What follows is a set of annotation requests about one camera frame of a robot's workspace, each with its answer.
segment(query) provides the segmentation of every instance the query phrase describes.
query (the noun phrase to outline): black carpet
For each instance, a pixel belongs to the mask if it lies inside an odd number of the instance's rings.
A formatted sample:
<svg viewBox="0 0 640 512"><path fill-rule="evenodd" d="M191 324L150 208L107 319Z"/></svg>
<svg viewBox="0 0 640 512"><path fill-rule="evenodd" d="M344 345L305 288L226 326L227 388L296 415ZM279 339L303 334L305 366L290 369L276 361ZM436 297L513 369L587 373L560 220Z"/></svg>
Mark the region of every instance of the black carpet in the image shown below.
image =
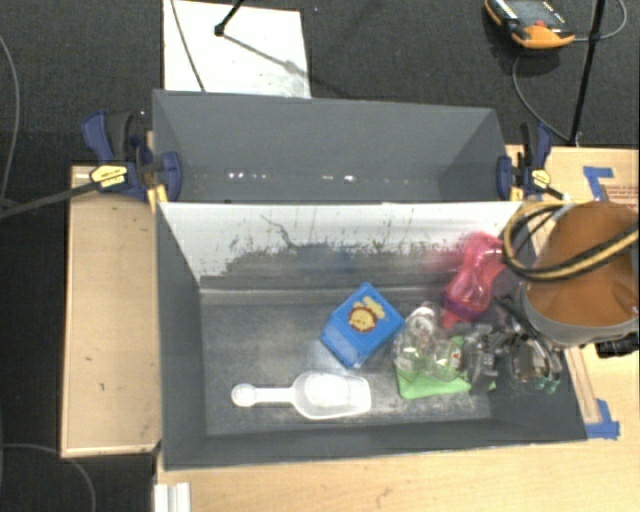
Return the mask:
<svg viewBox="0 0 640 512"><path fill-rule="evenodd" d="M638 0L627 27L596 50L580 131L583 145L638 146ZM591 2L554 3L580 35ZM481 0L251 0L303 13L316 97L492 107L505 141L532 121L514 94L518 50L499 36ZM603 32L622 19L607 2ZM212 27L219 20L212 20ZM4 0L0 35L22 88L22 120L8 197L26 201L68 186L73 161L91 159L79 125L97 109L138 113L151 126L151 90L162 86L160 0ZM585 44L524 57L528 101L568 134ZM14 115L13 85L0 54L0 169ZM66 209L48 207L0 223L0 408L5 443L56 448L65 297ZM87 459L98 510L150 506L150 456ZM81 475L34 450L4 451L0 510L89 510Z"/></svg>

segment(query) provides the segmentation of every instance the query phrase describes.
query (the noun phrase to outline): blue cube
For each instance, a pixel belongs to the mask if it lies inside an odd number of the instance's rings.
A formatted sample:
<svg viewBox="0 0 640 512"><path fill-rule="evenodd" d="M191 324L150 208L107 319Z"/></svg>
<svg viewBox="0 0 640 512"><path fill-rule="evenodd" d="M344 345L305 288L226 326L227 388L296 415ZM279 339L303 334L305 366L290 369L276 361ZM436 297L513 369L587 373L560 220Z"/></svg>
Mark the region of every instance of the blue cube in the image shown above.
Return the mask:
<svg viewBox="0 0 640 512"><path fill-rule="evenodd" d="M360 368L404 325L404 318L370 283L339 306L322 329L322 342L347 368Z"/></svg>

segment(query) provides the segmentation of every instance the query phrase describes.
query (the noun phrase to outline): wooden table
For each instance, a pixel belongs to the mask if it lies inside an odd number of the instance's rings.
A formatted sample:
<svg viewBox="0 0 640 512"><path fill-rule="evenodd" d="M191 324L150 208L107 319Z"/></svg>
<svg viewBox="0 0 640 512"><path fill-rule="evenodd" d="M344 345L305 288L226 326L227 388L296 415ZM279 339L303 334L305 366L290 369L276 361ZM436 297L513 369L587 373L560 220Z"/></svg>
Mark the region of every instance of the wooden table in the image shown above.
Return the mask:
<svg viewBox="0 0 640 512"><path fill-rule="evenodd" d="M637 151L554 148L547 169L557 189L586 200L584 165L611 167L610 184L623 187L616 193L635 187L637 204ZM86 172L74 168L74 184ZM149 452L160 440L154 246L153 218L142 203L98 194L73 200L63 456ZM579 381L621 422L616 442L170 473L160 465L157 478L189 482L194 511L638 509L638 358L603 361L594 352L582 351L590 378ZM580 352L577 359L583 371Z"/></svg>

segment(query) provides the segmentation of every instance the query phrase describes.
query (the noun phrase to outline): gray box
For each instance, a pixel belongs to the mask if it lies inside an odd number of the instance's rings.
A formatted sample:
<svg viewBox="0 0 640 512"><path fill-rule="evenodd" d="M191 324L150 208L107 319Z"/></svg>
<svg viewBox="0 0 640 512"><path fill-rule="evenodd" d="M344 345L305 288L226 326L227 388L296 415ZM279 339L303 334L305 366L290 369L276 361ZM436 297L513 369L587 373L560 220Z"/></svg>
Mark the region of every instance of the gray box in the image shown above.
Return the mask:
<svg viewBox="0 0 640 512"><path fill-rule="evenodd" d="M439 299L462 238L497 235L517 207L491 202L493 111L156 91L154 145L184 170L157 215L168 470L586 438L567 375L554 395L502 368L487 395L407 401L389 347L356 371L372 388L363 416L313 422L230 399L242 382L344 371L319 335L362 281L403 315ZM498 286L515 284L503 273Z"/></svg>

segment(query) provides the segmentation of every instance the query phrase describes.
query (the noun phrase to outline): plastic scoop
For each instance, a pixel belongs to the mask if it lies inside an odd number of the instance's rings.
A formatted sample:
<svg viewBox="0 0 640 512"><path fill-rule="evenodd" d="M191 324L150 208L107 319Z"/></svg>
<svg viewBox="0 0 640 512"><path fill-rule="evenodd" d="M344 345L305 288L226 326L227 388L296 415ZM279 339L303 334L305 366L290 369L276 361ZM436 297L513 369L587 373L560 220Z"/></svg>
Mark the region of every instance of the plastic scoop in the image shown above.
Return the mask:
<svg viewBox="0 0 640 512"><path fill-rule="evenodd" d="M231 390L231 400L239 407L257 403L291 403L311 420L327 420L371 409L371 390L362 377L311 371L299 375L290 388L256 388L238 384Z"/></svg>

